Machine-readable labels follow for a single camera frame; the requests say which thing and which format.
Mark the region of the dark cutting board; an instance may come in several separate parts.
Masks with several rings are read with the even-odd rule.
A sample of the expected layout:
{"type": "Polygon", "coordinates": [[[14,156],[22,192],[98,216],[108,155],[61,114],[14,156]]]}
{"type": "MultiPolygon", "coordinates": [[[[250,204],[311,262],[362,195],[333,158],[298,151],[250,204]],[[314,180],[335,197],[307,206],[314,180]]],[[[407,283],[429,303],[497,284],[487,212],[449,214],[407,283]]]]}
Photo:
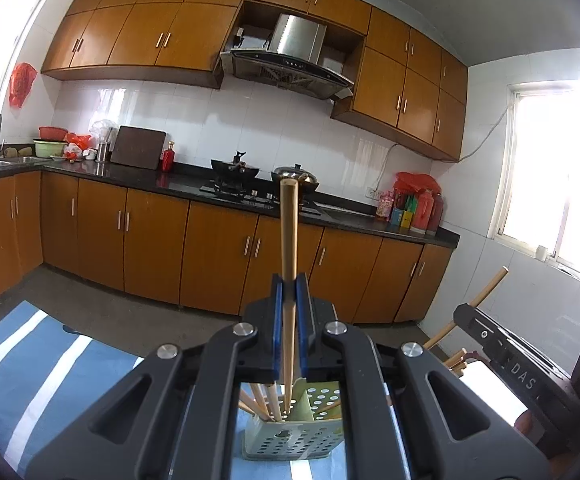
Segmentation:
{"type": "Polygon", "coordinates": [[[116,134],[111,163],[156,170],[159,166],[166,132],[122,126],[116,134]]]}

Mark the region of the upper wooden kitchen cabinets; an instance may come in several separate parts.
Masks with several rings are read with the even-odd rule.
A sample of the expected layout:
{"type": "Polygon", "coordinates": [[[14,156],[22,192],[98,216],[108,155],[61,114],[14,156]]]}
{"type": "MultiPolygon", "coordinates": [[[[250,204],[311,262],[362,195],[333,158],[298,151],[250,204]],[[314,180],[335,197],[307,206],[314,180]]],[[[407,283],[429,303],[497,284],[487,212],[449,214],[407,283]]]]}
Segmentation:
{"type": "Polygon", "coordinates": [[[243,27],[260,44],[279,15],[328,27],[331,67],[352,79],[332,103],[339,122],[420,155],[457,162],[468,70],[423,32],[363,0],[74,0],[42,72],[61,80],[139,79],[217,89],[220,53],[243,27]]]}

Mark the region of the leaning chopstick in holder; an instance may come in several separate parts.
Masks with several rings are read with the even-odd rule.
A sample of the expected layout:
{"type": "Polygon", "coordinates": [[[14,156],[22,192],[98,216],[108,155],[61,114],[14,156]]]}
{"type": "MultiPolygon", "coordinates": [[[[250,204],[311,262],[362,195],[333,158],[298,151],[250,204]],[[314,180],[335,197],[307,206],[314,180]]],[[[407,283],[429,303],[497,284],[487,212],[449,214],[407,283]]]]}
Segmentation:
{"type": "Polygon", "coordinates": [[[239,408],[254,416],[261,416],[261,414],[259,414],[259,406],[256,401],[242,389],[239,390],[239,408]]]}

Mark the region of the lower wooden kitchen cabinets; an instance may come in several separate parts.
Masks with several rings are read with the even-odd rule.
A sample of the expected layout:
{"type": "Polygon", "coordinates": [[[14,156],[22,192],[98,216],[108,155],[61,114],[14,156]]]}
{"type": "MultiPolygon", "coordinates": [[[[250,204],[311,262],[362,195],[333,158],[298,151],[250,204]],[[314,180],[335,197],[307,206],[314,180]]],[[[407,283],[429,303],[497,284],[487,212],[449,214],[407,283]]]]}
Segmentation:
{"type": "MultiPolygon", "coordinates": [[[[343,321],[419,321],[453,250],[303,223],[297,268],[343,321]]],[[[281,269],[280,224],[73,172],[0,177],[0,296],[45,263],[130,295],[237,315],[281,269]]]]}

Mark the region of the red hanging bag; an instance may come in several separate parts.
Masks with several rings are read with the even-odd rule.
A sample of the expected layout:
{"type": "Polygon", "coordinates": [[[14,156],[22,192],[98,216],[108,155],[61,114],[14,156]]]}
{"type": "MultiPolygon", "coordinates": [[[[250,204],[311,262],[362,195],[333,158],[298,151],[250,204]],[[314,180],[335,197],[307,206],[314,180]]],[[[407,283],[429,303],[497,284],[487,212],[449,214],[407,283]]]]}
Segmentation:
{"type": "Polygon", "coordinates": [[[18,63],[14,67],[9,80],[8,102],[10,107],[19,110],[23,106],[29,92],[32,91],[32,85],[37,75],[35,67],[27,62],[18,63]]]}

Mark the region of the red bottle on counter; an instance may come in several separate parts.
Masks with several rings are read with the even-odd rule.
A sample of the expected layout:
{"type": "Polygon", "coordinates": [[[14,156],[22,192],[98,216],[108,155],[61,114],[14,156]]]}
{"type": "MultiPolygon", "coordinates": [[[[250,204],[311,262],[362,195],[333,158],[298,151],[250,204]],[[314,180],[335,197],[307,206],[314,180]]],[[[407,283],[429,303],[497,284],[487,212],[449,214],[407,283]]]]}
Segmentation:
{"type": "Polygon", "coordinates": [[[162,166],[161,166],[161,170],[163,172],[169,172],[171,171],[171,168],[173,168],[176,156],[174,148],[175,142],[169,141],[166,150],[163,151],[162,166]]]}

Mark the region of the wooden kitchen cabinets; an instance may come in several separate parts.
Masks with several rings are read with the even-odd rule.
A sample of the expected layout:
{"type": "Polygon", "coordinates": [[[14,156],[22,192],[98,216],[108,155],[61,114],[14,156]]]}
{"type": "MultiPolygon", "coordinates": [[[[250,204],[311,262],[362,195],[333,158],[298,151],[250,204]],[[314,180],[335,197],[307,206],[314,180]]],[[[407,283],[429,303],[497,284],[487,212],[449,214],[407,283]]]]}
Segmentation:
{"type": "MultiPolygon", "coordinates": [[[[453,250],[303,223],[297,268],[343,321],[419,321],[453,250]]],[[[0,177],[0,296],[45,263],[130,295],[237,315],[281,269],[280,224],[73,172],[0,177]]]]}
{"type": "Polygon", "coordinates": [[[352,79],[332,103],[339,122],[420,155],[457,162],[468,70],[423,32],[363,0],[74,0],[42,72],[61,80],[139,79],[217,89],[220,53],[243,27],[260,44],[279,15],[328,27],[331,67],[352,79]]]}

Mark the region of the black wok left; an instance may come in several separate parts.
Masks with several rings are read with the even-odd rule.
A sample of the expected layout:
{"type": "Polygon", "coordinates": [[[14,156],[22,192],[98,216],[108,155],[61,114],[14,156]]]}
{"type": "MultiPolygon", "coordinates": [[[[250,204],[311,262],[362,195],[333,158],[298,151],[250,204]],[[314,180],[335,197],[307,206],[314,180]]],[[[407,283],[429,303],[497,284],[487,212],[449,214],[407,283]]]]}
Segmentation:
{"type": "Polygon", "coordinates": [[[230,162],[211,160],[212,170],[216,176],[215,182],[220,188],[235,193],[245,192],[251,188],[259,169],[247,165],[243,160],[244,155],[245,152],[236,151],[230,162]]]}

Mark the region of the black lidded wok right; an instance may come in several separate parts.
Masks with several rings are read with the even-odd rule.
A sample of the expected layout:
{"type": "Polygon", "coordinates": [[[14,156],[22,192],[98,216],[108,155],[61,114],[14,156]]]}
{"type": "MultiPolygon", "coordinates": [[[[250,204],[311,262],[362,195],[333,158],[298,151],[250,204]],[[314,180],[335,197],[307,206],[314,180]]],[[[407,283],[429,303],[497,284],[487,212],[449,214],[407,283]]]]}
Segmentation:
{"type": "Polygon", "coordinates": [[[312,193],[319,187],[319,181],[314,174],[304,169],[301,164],[293,166],[279,166],[271,173],[273,182],[280,183],[284,179],[293,179],[299,182],[299,187],[304,193],[312,193]]]}

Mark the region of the blue white striped tablecloth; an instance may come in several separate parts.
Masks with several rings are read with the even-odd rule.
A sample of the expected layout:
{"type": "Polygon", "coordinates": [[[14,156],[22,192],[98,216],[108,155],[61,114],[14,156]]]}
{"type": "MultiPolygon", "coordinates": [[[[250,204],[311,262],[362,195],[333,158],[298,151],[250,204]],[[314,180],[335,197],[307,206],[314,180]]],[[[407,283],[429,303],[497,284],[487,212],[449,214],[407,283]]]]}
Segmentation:
{"type": "Polygon", "coordinates": [[[0,321],[0,456],[22,476],[32,456],[141,361],[19,304],[0,321]]]}

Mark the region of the red basin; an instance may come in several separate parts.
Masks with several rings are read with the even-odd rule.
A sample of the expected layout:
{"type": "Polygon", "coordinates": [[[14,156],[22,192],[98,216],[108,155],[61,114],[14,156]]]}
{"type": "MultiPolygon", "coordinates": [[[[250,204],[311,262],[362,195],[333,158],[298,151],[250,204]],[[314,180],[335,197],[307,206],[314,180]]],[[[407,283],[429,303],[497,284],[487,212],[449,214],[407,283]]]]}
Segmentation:
{"type": "Polygon", "coordinates": [[[39,139],[49,142],[63,142],[68,135],[68,130],[55,126],[41,126],[39,130],[39,139]]]}

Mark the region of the steel range hood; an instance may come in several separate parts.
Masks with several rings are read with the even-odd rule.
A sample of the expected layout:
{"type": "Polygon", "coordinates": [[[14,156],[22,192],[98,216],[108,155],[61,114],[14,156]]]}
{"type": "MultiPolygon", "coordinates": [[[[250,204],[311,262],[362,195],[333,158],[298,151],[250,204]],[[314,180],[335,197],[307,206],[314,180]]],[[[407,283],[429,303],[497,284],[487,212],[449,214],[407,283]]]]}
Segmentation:
{"type": "Polygon", "coordinates": [[[282,13],[271,33],[255,44],[240,27],[233,46],[220,53],[225,73],[319,100],[352,96],[354,82],[331,67],[328,27],[301,16],[282,13]]]}

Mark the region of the green perforated utensil holder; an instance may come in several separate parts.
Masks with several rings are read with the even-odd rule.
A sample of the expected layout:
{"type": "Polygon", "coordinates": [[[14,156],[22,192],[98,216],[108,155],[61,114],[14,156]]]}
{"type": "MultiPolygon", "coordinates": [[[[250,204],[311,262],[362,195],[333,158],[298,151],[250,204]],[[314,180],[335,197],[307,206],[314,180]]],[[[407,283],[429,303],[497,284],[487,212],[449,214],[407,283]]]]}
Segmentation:
{"type": "Polygon", "coordinates": [[[293,387],[290,414],[281,422],[263,422],[251,416],[242,437],[242,455],[248,460],[317,460],[344,441],[341,405],[322,412],[328,402],[341,399],[338,382],[307,382],[293,387]]]}

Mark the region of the green basin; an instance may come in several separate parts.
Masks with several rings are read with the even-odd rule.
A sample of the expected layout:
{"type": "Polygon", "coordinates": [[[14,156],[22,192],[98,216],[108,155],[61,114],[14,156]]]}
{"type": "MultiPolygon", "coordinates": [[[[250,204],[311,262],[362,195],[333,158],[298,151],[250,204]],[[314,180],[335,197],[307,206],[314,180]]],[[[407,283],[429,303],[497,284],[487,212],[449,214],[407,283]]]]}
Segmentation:
{"type": "Polygon", "coordinates": [[[34,140],[35,154],[39,158],[62,158],[67,143],[64,141],[34,140]]]}

